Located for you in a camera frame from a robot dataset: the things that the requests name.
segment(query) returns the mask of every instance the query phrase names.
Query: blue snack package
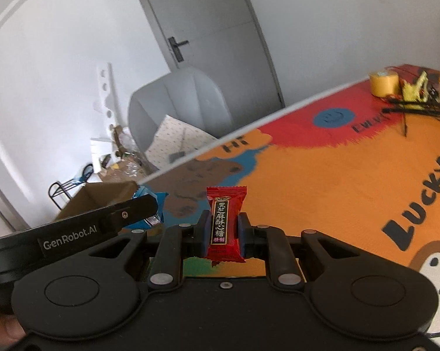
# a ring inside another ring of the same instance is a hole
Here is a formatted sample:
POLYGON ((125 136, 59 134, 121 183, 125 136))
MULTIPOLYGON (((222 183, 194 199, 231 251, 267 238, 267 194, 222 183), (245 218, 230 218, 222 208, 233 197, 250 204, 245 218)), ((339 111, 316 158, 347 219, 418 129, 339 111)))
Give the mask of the blue snack package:
POLYGON ((157 200, 158 203, 158 212, 155 216, 141 220, 140 222, 131 224, 130 226, 127 226, 125 228, 129 230, 149 230, 153 227, 155 227, 158 224, 164 223, 163 218, 163 205, 165 204, 165 199, 168 195, 168 193, 154 193, 151 191, 148 187, 140 186, 139 189, 134 193, 132 196, 132 199, 141 197, 142 195, 151 195, 157 200))

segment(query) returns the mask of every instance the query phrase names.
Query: red candy wrapper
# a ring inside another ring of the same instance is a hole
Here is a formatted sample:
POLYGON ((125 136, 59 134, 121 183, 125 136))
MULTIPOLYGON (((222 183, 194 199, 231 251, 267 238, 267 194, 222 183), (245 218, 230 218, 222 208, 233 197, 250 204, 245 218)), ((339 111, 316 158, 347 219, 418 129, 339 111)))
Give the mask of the red candy wrapper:
POLYGON ((238 214, 246 193, 246 187, 207 187, 212 214, 207 259, 212 260, 212 266, 220 261, 246 262, 238 242, 238 214))

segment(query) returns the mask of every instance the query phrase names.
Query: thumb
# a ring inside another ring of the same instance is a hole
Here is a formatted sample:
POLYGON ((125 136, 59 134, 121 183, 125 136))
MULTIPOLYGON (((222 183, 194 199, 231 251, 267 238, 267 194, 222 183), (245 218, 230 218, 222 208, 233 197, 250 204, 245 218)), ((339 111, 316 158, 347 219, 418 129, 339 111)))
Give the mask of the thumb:
POLYGON ((25 335, 14 316, 0 315, 0 346, 11 345, 25 335))

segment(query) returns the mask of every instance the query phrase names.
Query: blue smiley face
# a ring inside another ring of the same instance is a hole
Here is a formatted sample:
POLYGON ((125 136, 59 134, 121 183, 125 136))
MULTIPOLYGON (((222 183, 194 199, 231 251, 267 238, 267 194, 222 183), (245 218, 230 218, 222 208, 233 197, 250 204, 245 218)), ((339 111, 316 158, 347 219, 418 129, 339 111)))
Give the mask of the blue smiley face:
POLYGON ((313 124, 319 128, 339 128, 351 123, 355 114, 346 108, 331 108, 319 112, 313 119, 313 124))

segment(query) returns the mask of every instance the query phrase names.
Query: gray chair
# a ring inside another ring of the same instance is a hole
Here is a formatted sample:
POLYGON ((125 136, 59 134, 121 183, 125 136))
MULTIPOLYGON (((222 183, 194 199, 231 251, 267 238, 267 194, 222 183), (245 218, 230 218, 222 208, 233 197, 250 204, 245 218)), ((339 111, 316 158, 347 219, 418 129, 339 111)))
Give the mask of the gray chair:
POLYGON ((193 67, 176 70, 132 94, 129 129, 141 152, 150 146, 166 114, 216 138, 233 131, 232 117, 219 87, 193 67))

